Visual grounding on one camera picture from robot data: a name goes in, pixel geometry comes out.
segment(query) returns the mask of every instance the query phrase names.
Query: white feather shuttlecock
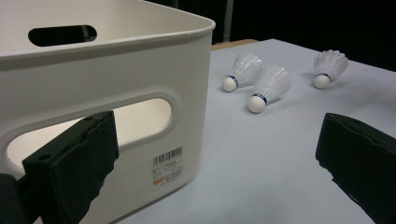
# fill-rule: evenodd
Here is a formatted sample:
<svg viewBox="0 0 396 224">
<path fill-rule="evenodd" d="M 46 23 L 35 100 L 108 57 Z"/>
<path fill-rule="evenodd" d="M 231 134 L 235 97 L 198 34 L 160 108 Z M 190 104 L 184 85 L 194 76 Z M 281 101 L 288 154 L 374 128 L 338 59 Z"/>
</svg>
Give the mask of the white feather shuttlecock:
<svg viewBox="0 0 396 224">
<path fill-rule="evenodd" d="M 223 81 L 223 89 L 234 91 L 236 88 L 253 85 L 260 65 L 262 61 L 257 55 L 249 52 L 240 53 L 233 63 L 231 74 Z"/>
<path fill-rule="evenodd" d="M 284 68 L 277 65 L 262 65 L 254 83 L 254 94 L 248 102 L 248 109 L 261 113 L 265 106 L 286 94 L 291 88 L 291 78 Z"/>
<path fill-rule="evenodd" d="M 314 60 L 314 85 L 318 89 L 326 89 L 331 81 L 343 74 L 348 66 L 348 59 L 339 50 L 324 50 Z"/>
</svg>

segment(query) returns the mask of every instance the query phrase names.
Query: gray table surface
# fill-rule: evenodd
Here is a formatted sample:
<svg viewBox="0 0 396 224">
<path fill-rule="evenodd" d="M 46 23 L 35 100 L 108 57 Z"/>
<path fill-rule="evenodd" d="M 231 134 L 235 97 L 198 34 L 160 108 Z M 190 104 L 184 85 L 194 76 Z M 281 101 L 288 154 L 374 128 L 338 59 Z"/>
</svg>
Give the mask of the gray table surface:
<svg viewBox="0 0 396 224">
<path fill-rule="evenodd" d="M 292 78 L 290 91 L 260 114 L 248 111 L 252 87 L 221 88 L 240 52 L 256 53 Z M 315 151 L 327 112 L 396 137 L 396 73 L 349 61 L 343 75 L 318 90 L 317 55 L 275 39 L 212 51 L 196 177 L 119 223 L 373 224 L 318 165 Z"/>
</svg>

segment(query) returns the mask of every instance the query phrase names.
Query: white plastic bin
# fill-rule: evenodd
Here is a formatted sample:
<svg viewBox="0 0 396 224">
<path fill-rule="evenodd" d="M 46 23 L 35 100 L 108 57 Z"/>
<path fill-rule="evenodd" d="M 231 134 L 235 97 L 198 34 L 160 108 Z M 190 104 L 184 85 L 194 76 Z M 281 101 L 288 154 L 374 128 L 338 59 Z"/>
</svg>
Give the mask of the white plastic bin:
<svg viewBox="0 0 396 224">
<path fill-rule="evenodd" d="M 97 37 L 47 47 L 28 37 L 80 25 Z M 139 0 L 1 1 L 0 172 L 21 177 L 15 158 L 27 148 L 113 109 L 120 158 L 82 223 L 108 223 L 187 183 L 200 162 L 214 27 Z"/>
</svg>

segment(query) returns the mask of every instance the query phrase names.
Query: blue band on shuttlecock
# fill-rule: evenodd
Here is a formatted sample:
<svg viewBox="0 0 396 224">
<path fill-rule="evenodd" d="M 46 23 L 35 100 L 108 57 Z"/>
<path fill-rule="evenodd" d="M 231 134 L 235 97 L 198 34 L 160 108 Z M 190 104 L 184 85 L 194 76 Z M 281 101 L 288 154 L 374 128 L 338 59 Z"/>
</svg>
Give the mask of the blue band on shuttlecock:
<svg viewBox="0 0 396 224">
<path fill-rule="evenodd" d="M 258 97 L 262 98 L 264 100 L 264 102 L 267 104 L 267 98 L 265 98 L 265 96 L 263 96 L 259 93 L 254 93 L 252 96 L 258 96 Z"/>
<path fill-rule="evenodd" d="M 233 81 L 234 81 L 235 84 L 236 84 L 236 87 L 238 87 L 238 85 L 239 85 L 238 79 L 236 79 L 236 77 L 234 77 L 234 76 L 230 76 L 230 78 L 233 79 Z"/>
<path fill-rule="evenodd" d="M 329 75 L 327 75 L 326 73 L 319 73 L 318 76 L 325 76 L 325 77 L 328 77 L 329 80 L 332 80 L 332 78 Z"/>
</svg>

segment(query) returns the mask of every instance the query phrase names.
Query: label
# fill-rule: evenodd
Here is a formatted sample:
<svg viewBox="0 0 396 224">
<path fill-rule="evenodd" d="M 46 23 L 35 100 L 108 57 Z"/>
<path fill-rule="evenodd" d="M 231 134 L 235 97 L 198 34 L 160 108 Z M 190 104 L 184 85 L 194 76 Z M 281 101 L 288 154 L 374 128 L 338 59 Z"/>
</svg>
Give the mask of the label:
<svg viewBox="0 0 396 224">
<path fill-rule="evenodd" d="M 152 159 L 152 183 L 156 186 L 178 179 L 183 171 L 183 147 L 178 147 Z"/>
</svg>

